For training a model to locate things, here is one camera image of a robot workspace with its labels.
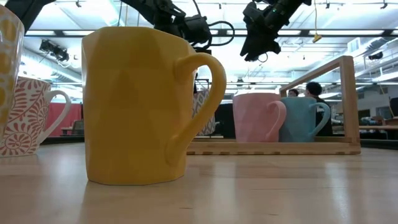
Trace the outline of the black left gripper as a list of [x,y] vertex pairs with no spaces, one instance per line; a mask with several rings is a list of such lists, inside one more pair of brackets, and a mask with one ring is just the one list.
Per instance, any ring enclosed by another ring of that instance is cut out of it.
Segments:
[[212,44],[212,35],[205,16],[199,14],[192,17],[184,17],[179,20],[178,28],[182,38],[185,39],[198,53],[211,54],[209,49]]

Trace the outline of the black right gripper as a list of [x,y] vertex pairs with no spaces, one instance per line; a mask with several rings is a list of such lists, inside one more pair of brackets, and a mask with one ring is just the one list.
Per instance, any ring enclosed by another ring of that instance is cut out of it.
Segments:
[[278,31],[270,29],[265,20],[275,2],[266,1],[269,5],[265,9],[257,8],[256,3],[257,1],[251,1],[243,11],[247,35],[240,56],[248,62],[256,61],[268,52],[279,54],[281,51],[279,44],[275,41]]

